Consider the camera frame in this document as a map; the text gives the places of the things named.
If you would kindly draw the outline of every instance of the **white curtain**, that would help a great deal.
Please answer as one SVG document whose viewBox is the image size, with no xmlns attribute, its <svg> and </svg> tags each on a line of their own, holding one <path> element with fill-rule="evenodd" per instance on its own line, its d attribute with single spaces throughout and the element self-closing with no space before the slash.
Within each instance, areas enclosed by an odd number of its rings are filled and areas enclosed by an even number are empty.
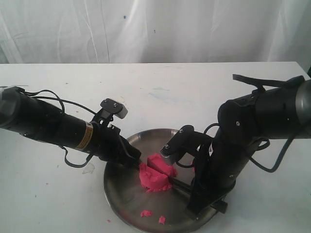
<svg viewBox="0 0 311 233">
<path fill-rule="evenodd" d="M 311 65 L 311 0 L 0 0 L 0 61 Z"/>
</svg>

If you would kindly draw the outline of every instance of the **metal plate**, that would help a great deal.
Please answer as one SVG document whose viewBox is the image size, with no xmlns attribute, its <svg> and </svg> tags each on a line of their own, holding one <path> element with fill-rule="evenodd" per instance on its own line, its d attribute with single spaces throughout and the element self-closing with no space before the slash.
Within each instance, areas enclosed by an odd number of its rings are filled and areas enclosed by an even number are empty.
<svg viewBox="0 0 311 233">
<path fill-rule="evenodd" d="M 137 133 L 128 138 L 131 145 L 142 153 L 141 160 L 147 162 L 147 157 L 159 153 L 176 133 L 171 129 L 154 129 Z M 190 164 L 193 157 L 186 154 L 180 161 Z M 192 168 L 175 166 L 177 179 L 190 184 L 194 177 Z M 128 225 L 150 233 L 185 233 L 197 230 L 207 223 L 217 212 L 211 207 L 205 209 L 197 220 L 191 220 L 185 213 L 189 195 L 171 189 L 164 192 L 146 193 L 146 188 L 140 185 L 139 172 L 107 163 L 104 172 L 104 190 L 106 198 L 116 215 Z M 151 210 L 151 217 L 140 217 L 142 210 Z M 159 224 L 160 216 L 166 218 L 165 225 Z"/>
</svg>

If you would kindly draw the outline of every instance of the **white table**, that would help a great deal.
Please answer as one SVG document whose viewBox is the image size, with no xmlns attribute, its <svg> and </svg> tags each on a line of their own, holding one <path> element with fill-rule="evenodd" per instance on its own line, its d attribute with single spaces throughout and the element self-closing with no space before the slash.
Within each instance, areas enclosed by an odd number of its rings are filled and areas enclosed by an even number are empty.
<svg viewBox="0 0 311 233">
<path fill-rule="evenodd" d="M 295 62 L 210 64 L 27 64 L 0 65 L 0 85 L 27 85 L 27 91 L 50 89 L 61 98 L 99 109 L 105 98 L 121 101 L 129 113 L 114 124 L 125 137 L 153 128 L 179 129 L 192 124 L 202 131 L 217 120 L 227 99 L 249 94 L 252 86 L 232 74 L 287 80 L 306 73 Z M 66 105 L 85 120 L 91 114 Z M 136 232 L 110 209 L 103 188 L 105 162 L 76 169 L 64 163 L 57 146 L 0 130 L 0 232 Z M 271 167 L 284 140 L 255 158 Z M 310 232 L 310 140 L 296 140 L 276 173 L 248 163 L 218 214 L 198 232 Z M 70 151 L 70 159 L 86 154 Z"/>
</svg>

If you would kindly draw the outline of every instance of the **yellow label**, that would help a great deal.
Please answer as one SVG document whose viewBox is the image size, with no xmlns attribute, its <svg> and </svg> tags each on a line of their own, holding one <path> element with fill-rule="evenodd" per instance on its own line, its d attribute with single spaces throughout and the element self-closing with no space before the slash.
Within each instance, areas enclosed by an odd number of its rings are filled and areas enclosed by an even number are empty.
<svg viewBox="0 0 311 233">
<path fill-rule="evenodd" d="M 93 135 L 93 125 L 86 122 L 86 132 L 84 133 L 84 136 L 79 145 L 76 147 L 76 149 L 83 150 L 91 141 L 92 135 Z"/>
</svg>

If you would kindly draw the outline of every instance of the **stainless steel plate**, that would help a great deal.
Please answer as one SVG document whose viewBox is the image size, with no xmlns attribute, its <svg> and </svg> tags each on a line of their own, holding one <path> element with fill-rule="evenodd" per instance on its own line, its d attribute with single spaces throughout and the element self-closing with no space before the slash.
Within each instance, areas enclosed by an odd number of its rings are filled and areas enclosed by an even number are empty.
<svg viewBox="0 0 311 233">
<path fill-rule="evenodd" d="M 142 153 L 141 160 L 147 162 L 147 157 L 159 153 L 176 133 L 171 129 L 154 129 L 137 133 L 128 138 L 131 145 Z M 193 157 L 186 154 L 181 160 L 190 164 Z M 194 177 L 192 168 L 176 166 L 177 179 L 190 184 Z M 164 192 L 146 193 L 141 187 L 139 172 L 107 163 L 104 172 L 104 189 L 106 198 L 116 215 L 128 225 L 151 233 L 185 233 L 197 230 L 207 223 L 217 212 L 207 208 L 197 220 L 191 220 L 185 213 L 189 196 L 177 189 Z M 140 217 L 142 210 L 151 210 L 151 217 Z M 166 218 L 165 225 L 159 224 L 160 216 Z"/>
</svg>

